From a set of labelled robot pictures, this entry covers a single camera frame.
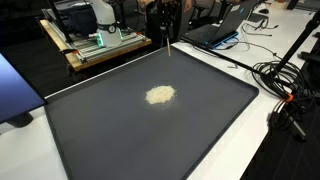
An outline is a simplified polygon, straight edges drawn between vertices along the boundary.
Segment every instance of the laptop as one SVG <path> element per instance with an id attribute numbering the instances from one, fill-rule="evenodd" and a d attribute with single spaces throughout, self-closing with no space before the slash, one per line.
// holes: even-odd
<path id="1" fill-rule="evenodd" d="M 221 25 L 204 25 L 184 34 L 181 39 L 195 45 L 214 49 L 222 42 L 228 41 L 238 35 L 237 29 L 243 20 L 247 19 L 257 0 L 246 0 L 233 4 L 226 10 L 226 15 Z"/>

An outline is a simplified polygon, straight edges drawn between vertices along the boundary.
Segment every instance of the green light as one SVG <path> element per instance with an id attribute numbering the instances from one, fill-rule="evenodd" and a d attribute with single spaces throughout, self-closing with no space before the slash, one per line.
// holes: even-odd
<path id="1" fill-rule="evenodd" d="M 120 32 L 120 38 L 121 38 L 121 40 L 123 40 L 122 32 L 121 31 L 119 31 L 119 32 Z"/>
<path id="2" fill-rule="evenodd" d="M 104 47 L 103 41 L 102 41 L 102 37 L 101 37 L 101 33 L 97 33 L 97 43 L 99 47 Z"/>

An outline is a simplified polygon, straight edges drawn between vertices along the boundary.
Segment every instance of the laptop keyboard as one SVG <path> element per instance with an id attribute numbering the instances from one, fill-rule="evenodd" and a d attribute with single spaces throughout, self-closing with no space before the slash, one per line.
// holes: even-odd
<path id="1" fill-rule="evenodd" d="M 210 27 L 210 28 L 206 28 L 206 31 L 195 33 L 192 36 L 193 36 L 193 39 L 198 42 L 206 42 L 208 40 L 212 40 L 216 30 L 217 30 L 216 27 Z"/>

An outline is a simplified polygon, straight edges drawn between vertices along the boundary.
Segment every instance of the wooden platform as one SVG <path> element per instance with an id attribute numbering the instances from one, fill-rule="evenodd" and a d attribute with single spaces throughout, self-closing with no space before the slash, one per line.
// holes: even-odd
<path id="1" fill-rule="evenodd" d="M 49 25 L 49 22 L 47 20 L 41 20 L 40 24 L 42 28 L 46 31 L 46 33 L 50 36 L 50 38 L 53 40 L 53 42 L 57 45 L 59 50 L 69 49 L 69 47 L 66 45 L 66 43 L 60 38 L 57 32 L 54 31 L 54 29 Z M 137 50 L 139 48 L 145 47 L 147 45 L 151 44 L 151 39 L 146 38 L 146 41 L 141 41 L 141 43 L 133 44 L 132 46 L 119 49 L 118 51 L 112 52 L 106 56 L 100 57 L 94 61 L 88 61 L 85 63 L 81 63 L 81 61 L 78 59 L 78 57 L 74 54 L 67 54 L 66 59 L 70 66 L 73 68 L 75 72 L 89 68 L 93 65 L 99 64 L 101 62 L 110 60 L 112 58 L 118 57 L 120 55 L 126 54 L 128 52 Z"/>

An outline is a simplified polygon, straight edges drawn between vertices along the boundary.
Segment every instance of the laptop screen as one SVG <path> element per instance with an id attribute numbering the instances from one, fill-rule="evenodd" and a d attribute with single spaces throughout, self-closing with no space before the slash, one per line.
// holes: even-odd
<path id="1" fill-rule="evenodd" d="M 0 124 L 44 104 L 45 100 L 0 54 Z"/>
<path id="2" fill-rule="evenodd" d="M 221 38 L 225 38 L 226 35 L 236 32 L 243 20 L 248 17 L 251 9 L 256 3 L 256 0 L 246 0 L 229 6 L 226 10 L 227 13 L 223 23 L 220 25 L 214 40 L 221 40 Z"/>

